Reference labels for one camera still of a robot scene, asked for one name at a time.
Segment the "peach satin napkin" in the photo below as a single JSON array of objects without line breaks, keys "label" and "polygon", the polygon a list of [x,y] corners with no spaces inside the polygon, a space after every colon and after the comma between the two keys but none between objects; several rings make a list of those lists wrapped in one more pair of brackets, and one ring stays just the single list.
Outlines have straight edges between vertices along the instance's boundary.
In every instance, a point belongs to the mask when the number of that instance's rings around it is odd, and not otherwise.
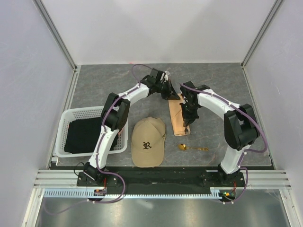
[{"label": "peach satin napkin", "polygon": [[[183,99],[181,94],[178,95],[180,96],[180,100],[168,101],[171,124],[175,136],[186,136],[184,132],[185,127],[183,126],[182,111],[181,111],[181,104],[183,103]],[[191,133],[190,127],[187,126],[187,128],[190,134]]]}]

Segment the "gold spoon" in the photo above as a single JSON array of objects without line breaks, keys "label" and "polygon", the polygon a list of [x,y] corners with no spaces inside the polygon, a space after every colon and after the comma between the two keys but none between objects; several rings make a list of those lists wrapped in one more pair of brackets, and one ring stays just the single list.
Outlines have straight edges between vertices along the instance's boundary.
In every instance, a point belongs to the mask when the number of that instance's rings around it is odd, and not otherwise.
[{"label": "gold spoon", "polygon": [[200,150],[200,151],[208,151],[209,150],[208,148],[203,148],[203,147],[197,147],[197,148],[196,147],[189,147],[186,144],[178,144],[178,148],[180,150],[183,150],[183,151],[188,150],[188,149],[195,149],[195,150]]}]

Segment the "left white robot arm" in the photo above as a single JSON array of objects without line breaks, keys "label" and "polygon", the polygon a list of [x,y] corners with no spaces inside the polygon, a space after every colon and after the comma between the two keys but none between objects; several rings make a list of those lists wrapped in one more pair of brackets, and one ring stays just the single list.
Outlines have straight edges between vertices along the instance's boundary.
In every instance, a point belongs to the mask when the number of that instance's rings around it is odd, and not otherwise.
[{"label": "left white robot arm", "polygon": [[101,113],[100,136],[92,156],[83,169],[87,180],[93,186],[99,186],[104,181],[106,172],[103,169],[107,163],[107,156],[114,139],[127,123],[131,105],[154,93],[161,94],[164,100],[180,99],[169,79],[169,72],[155,68],[131,89],[108,95]]}]

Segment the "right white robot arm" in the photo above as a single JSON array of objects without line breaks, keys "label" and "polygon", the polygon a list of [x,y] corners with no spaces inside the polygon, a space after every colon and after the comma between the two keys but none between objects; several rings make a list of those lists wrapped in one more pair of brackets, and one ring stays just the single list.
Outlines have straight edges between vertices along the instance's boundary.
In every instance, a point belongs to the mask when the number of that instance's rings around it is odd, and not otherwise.
[{"label": "right white robot arm", "polygon": [[206,85],[195,87],[191,81],[180,85],[184,127],[192,124],[198,109],[204,107],[223,120],[224,138],[228,144],[225,156],[218,165],[217,181],[228,186],[238,174],[245,150],[259,137],[253,108],[249,104],[239,105],[216,94]]}]

